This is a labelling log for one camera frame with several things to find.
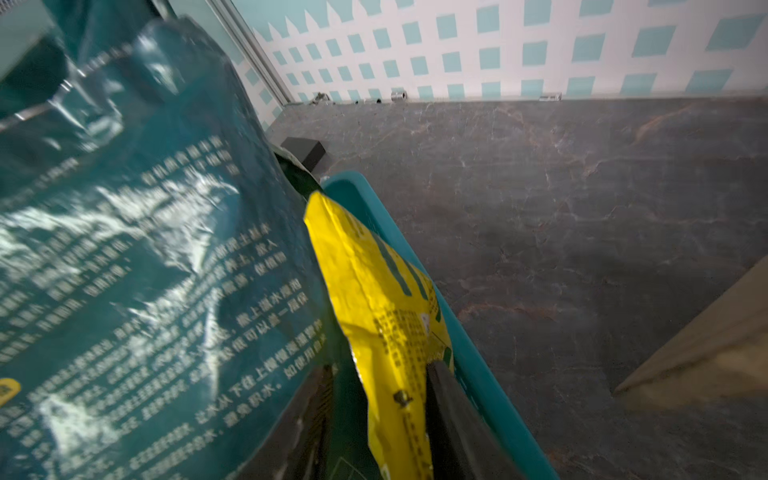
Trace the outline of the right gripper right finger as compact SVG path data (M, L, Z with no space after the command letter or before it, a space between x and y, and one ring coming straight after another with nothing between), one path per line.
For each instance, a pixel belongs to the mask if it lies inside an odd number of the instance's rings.
M441 360L427 365L426 395L427 434L436 480L523 477Z

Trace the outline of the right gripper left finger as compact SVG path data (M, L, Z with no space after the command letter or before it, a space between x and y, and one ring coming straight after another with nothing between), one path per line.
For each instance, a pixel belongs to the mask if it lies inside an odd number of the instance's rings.
M330 366L313 369L237 479L324 478L332 429L333 385Z

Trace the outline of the yellow snack bag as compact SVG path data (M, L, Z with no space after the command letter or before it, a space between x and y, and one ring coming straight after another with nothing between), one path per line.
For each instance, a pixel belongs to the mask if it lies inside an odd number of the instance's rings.
M304 216L367 398L368 446L385 479L431 479L427 366L453 363L436 289L376 233L316 192Z

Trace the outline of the dark green fertilizer bag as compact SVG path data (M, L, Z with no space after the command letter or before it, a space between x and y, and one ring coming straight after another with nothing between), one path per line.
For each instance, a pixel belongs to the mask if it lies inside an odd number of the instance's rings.
M1 475L291 479L329 303L226 52L157 1L1 5Z

